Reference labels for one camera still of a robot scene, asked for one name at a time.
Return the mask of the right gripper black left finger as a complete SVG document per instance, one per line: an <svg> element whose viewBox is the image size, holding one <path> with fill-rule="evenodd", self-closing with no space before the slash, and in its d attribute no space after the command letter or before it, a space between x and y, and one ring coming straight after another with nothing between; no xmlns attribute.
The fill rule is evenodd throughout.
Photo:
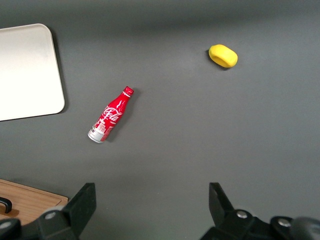
<svg viewBox="0 0 320 240"><path fill-rule="evenodd" d="M86 183L64 207L47 210L23 226L22 239L78 240L96 207L96 186Z"/></svg>

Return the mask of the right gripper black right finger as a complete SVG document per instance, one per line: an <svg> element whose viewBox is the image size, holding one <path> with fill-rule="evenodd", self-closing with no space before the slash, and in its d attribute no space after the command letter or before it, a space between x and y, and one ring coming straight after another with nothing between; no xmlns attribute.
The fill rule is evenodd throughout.
<svg viewBox="0 0 320 240"><path fill-rule="evenodd" d="M275 216L264 222L249 211L236 209L218 182L208 188L208 206L214 226L202 240L299 240L294 232L294 220Z"/></svg>

